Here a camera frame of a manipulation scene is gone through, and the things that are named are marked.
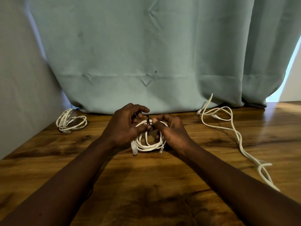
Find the left hand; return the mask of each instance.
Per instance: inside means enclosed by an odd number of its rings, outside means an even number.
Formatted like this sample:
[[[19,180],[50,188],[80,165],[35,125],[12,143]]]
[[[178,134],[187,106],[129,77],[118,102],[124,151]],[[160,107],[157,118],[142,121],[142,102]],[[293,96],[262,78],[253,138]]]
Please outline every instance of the left hand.
[[[143,117],[142,112],[148,113],[149,111],[142,105],[127,104],[114,113],[101,138],[112,144],[112,147],[119,147],[132,141],[141,133],[151,129],[151,126],[147,124],[138,127],[132,125],[137,123],[137,117]]]

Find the tangled cable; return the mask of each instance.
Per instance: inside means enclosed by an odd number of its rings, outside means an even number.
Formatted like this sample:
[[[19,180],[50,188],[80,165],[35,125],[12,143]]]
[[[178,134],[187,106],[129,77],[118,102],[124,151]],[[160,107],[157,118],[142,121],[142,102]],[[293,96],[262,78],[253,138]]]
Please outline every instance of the tangled cable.
[[[70,117],[72,110],[72,108],[65,110],[57,119],[56,126],[61,132],[71,133],[76,129],[81,129],[87,126],[88,122],[86,116]],[[78,118],[82,119],[83,121],[77,125],[67,128],[72,121],[75,121]]]
[[[139,125],[142,125],[142,124],[146,124],[146,123],[147,123],[147,120],[144,120],[144,121],[140,122],[138,125],[136,125],[136,127]],[[140,136],[138,136],[135,140],[133,140],[131,142],[131,147],[132,147],[132,151],[133,151],[134,155],[138,154],[138,151],[149,152],[149,151],[156,150],[156,149],[160,149],[159,153],[162,153],[166,141],[163,139],[163,135],[161,132],[160,132],[159,142],[155,143],[153,145],[150,145],[148,143],[148,132],[145,133],[145,141],[146,141],[147,145],[141,144],[142,135],[143,135],[143,133],[140,134]]]
[[[237,140],[239,142],[239,150],[240,152],[243,154],[243,156],[245,156],[247,159],[249,159],[252,163],[255,164],[255,166],[257,167],[257,171],[259,173],[259,175],[261,176],[261,178],[272,188],[274,188],[275,190],[277,191],[280,191],[272,182],[272,179],[269,175],[269,173],[267,172],[267,170],[265,169],[265,166],[272,166],[272,163],[268,163],[268,162],[265,162],[265,161],[262,161],[262,160],[258,160],[256,158],[254,158],[253,156],[251,156],[248,152],[246,152],[244,149],[243,149],[243,146],[242,146],[242,137],[241,137],[241,134],[235,129],[234,125],[233,125],[233,113],[232,113],[232,110],[228,107],[228,106],[223,106],[221,108],[213,108],[207,112],[205,112],[205,110],[207,109],[209,103],[211,102],[211,99],[212,99],[212,96],[213,94],[211,94],[211,97],[209,98],[209,100],[205,103],[205,105],[200,109],[198,110],[197,112],[197,115],[201,115],[201,120],[203,122],[204,125],[208,126],[208,127],[212,127],[212,128],[220,128],[220,129],[226,129],[226,130],[232,130],[235,132],[235,135],[237,137]],[[226,112],[227,114],[230,115],[230,119],[222,119],[220,117],[218,117],[217,115],[215,115],[216,112],[218,112],[219,110],[222,110],[224,112]],[[231,126],[232,128],[225,128],[225,127],[219,127],[219,126],[213,126],[213,125],[208,125],[206,124],[204,121],[203,121],[203,116],[204,115],[207,115],[207,116],[212,116],[214,118],[217,118],[219,120],[222,120],[222,121],[231,121]]]

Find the wooden tabletop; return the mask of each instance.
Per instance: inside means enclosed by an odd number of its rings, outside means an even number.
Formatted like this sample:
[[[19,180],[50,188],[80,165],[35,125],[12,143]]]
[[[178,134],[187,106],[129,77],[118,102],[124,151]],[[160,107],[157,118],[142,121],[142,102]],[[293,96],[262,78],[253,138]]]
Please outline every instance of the wooden tabletop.
[[[244,149],[257,159],[273,163],[267,170],[274,184],[301,202],[301,103],[269,103],[266,109],[243,107],[233,109],[233,113]],[[261,180],[254,166],[240,154],[233,132],[206,127],[195,112],[177,115],[190,137],[203,148]],[[110,116],[87,117],[88,126],[71,134],[60,133],[55,124],[50,125],[0,161],[0,220],[99,137],[110,120]],[[212,117],[206,117],[205,122],[230,127],[229,122]],[[171,153],[155,151],[134,157],[127,149],[107,161],[92,196],[72,225],[243,223]]]

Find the curtain fold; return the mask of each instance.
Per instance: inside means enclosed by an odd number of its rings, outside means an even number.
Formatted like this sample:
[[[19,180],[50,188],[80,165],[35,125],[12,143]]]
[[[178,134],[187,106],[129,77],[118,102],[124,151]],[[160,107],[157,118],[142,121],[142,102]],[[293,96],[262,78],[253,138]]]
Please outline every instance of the curtain fold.
[[[28,0],[47,60],[84,112],[265,106],[301,34],[301,0]]]

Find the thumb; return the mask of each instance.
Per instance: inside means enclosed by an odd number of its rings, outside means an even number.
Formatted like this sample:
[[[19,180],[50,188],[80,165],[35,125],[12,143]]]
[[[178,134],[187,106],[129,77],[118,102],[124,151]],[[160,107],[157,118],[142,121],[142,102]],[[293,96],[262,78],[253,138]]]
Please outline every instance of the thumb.
[[[143,124],[143,125],[139,125],[137,127],[134,127],[133,129],[135,131],[135,135],[139,136],[140,134],[145,133],[147,130],[150,130],[151,126]]]
[[[162,124],[160,121],[158,121],[156,118],[152,119],[153,125],[156,127],[158,131],[164,134],[164,130],[166,130],[168,127],[164,124]]]

